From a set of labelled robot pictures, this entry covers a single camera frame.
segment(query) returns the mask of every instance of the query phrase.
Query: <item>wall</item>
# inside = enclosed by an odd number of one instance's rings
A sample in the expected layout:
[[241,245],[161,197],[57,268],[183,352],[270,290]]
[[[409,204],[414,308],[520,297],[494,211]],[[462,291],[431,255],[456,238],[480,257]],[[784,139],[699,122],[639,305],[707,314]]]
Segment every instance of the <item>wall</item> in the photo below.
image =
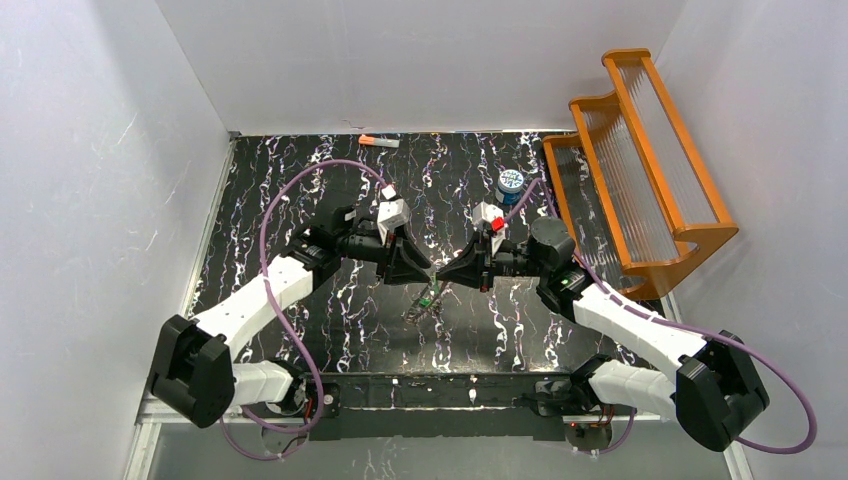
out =
[[[683,317],[774,358],[821,421],[799,456],[749,450],[757,478],[844,478],[846,22],[843,2],[690,1],[658,60],[741,229],[676,289]],[[745,437],[793,445],[802,410],[764,376],[772,406]]]
[[227,134],[153,0],[0,7],[0,478],[120,478]]
[[674,0],[157,0],[228,130],[570,128],[601,55],[658,52]]

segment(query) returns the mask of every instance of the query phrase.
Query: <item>marble tabletop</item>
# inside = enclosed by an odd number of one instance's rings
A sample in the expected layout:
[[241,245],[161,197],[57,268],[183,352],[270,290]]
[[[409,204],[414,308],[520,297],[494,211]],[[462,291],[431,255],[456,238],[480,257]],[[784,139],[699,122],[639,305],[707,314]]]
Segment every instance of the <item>marble tabletop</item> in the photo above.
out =
[[[527,183],[546,175],[543,134],[399,134],[400,148],[366,147],[357,135],[240,137],[207,254],[193,314],[211,308],[259,272],[259,225],[270,200],[304,167],[330,158],[356,160],[394,184],[412,209],[410,233],[434,263],[444,265],[472,233],[470,209],[495,202],[498,172],[517,169]],[[360,171],[332,167],[308,175],[281,203],[269,225],[269,248],[310,218],[328,189],[358,194],[376,212],[376,183]],[[527,238],[546,215],[540,195],[513,219],[508,238]],[[599,333],[551,314],[535,280],[499,278],[489,293],[453,286],[418,325],[403,321],[422,285],[380,285],[374,266],[346,260],[334,278],[287,310],[324,371],[416,373],[569,372],[595,353],[627,363],[632,353]],[[243,350],[241,361],[285,358],[303,366],[274,321]]]

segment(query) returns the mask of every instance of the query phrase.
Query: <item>gray floor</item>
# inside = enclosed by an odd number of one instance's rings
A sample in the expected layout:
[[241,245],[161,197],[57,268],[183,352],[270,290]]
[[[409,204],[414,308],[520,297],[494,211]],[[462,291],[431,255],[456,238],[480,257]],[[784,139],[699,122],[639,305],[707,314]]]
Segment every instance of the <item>gray floor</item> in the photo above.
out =
[[[616,422],[616,430],[624,422]],[[259,428],[233,425],[242,446],[263,453]],[[283,463],[248,460],[216,425],[162,427],[155,479],[729,479],[724,457],[691,440],[676,423],[637,422],[628,441],[595,460],[529,438],[370,438],[313,442]]]

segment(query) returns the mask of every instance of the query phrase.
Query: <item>wooden rack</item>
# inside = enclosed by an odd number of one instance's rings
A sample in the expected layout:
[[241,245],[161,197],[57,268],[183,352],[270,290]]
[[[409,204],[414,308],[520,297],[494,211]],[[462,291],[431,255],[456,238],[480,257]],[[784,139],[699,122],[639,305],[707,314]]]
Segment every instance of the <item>wooden rack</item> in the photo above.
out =
[[646,49],[604,54],[613,91],[571,101],[577,132],[544,138],[581,253],[635,300],[671,291],[739,230]]

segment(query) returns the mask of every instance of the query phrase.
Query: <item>robotic arm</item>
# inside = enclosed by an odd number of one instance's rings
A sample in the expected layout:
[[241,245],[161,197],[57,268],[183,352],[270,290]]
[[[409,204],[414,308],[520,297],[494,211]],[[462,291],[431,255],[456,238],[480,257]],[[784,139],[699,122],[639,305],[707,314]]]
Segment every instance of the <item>robotic arm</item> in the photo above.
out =
[[[588,272],[572,260],[575,243],[562,221],[533,222],[521,244],[504,239],[503,212],[481,203],[472,214],[476,231],[465,249],[436,278],[488,291],[499,276],[538,277],[537,294],[555,313],[625,345],[656,370],[596,356],[555,395],[585,412],[623,404],[675,418],[698,443],[723,451],[769,405],[751,358],[714,340],[652,323],[610,301]],[[656,316],[638,304],[625,305]],[[721,335],[740,341],[731,333]]]
[[[382,196],[375,222],[357,218],[352,204],[327,192],[313,219],[294,232],[268,266],[268,280],[282,308],[333,276],[343,258],[376,263],[377,275],[387,285],[429,281],[423,269],[430,267],[430,261],[406,230],[409,207],[392,187]],[[293,366],[282,361],[233,363],[274,318],[261,275],[191,320],[171,317],[159,334],[147,389],[201,428],[230,406],[260,402],[296,406],[303,399],[295,398],[298,389],[293,385],[301,380]]]

